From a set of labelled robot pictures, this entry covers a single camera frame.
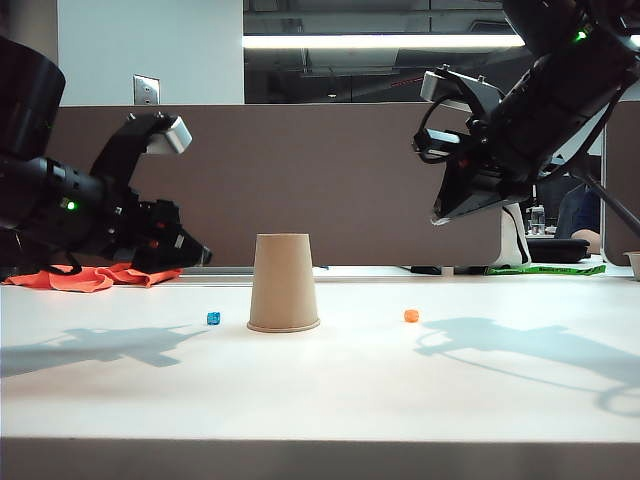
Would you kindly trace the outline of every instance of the tabletop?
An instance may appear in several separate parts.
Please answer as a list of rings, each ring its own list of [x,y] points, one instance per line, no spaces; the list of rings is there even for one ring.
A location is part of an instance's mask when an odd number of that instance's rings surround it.
[[[321,324],[292,334],[246,327],[245,275],[1,287],[5,478],[640,474],[630,269],[316,273]],[[418,323],[403,321],[409,308]]]

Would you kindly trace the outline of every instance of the cup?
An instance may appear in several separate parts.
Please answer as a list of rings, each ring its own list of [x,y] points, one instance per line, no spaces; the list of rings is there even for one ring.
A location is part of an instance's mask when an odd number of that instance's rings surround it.
[[[629,257],[631,262],[631,268],[633,269],[633,276],[640,282],[640,251],[639,252],[624,252]]]
[[[247,327],[274,333],[316,327],[320,319],[312,268],[308,234],[259,234]]]

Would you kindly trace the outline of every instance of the white wall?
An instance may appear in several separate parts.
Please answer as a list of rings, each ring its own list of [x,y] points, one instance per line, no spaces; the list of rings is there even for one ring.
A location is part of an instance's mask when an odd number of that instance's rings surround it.
[[[11,0],[8,36],[58,62],[56,0]]]
[[[62,104],[132,104],[136,73],[162,104],[244,103],[242,29],[237,0],[58,0]]]

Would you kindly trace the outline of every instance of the blue cube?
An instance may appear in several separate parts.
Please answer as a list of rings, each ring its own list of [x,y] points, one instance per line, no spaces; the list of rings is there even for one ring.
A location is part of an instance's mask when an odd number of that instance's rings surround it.
[[[220,312],[207,313],[207,325],[218,325],[220,323]]]

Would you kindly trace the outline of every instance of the white plastic part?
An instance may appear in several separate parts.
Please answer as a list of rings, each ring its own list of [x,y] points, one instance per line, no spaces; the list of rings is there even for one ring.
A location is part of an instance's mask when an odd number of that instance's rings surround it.
[[[490,266],[528,267],[531,264],[531,253],[527,245],[520,205],[513,203],[503,207],[500,229],[500,255]]]
[[[624,254],[629,257],[633,276],[640,282],[640,252],[625,252]]]
[[[319,323],[309,235],[259,234],[247,327],[299,332]]]

